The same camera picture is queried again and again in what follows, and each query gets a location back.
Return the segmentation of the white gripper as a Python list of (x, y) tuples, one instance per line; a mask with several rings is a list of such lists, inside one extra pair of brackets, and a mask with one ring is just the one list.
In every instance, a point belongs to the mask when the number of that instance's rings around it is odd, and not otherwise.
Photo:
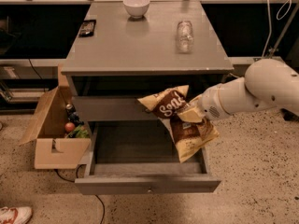
[(221, 105), (220, 85), (212, 86), (189, 101), (189, 104), (197, 104), (200, 107), (189, 107), (178, 112), (178, 117), (184, 122), (198, 123), (206, 116), (210, 120), (227, 119), (227, 113)]

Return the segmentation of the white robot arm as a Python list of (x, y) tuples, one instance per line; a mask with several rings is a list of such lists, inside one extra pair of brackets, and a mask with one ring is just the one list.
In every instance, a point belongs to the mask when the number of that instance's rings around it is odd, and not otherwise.
[(178, 116), (185, 122), (226, 119), (239, 112), (258, 112), (278, 107), (299, 115), (299, 74), (287, 64), (261, 59), (243, 77), (205, 90)]

